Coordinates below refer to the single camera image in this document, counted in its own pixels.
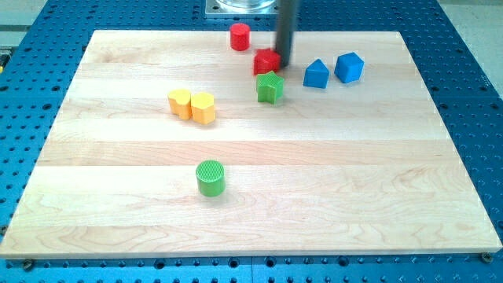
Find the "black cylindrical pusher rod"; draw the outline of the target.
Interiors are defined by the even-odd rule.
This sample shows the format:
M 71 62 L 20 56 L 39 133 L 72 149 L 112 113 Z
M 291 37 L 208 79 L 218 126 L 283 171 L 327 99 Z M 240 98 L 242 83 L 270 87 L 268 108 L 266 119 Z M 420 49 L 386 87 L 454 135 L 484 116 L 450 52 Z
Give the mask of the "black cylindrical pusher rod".
M 292 52 L 300 0 L 280 0 L 277 14 L 275 52 L 280 56 L 280 66 L 287 67 Z

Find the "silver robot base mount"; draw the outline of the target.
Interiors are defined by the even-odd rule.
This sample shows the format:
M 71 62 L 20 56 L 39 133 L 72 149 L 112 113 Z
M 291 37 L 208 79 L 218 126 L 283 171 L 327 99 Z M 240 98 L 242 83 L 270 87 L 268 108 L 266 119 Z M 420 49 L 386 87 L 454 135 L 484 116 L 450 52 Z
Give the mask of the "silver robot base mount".
M 207 15 L 252 15 L 274 14 L 278 10 L 278 0 L 206 0 Z

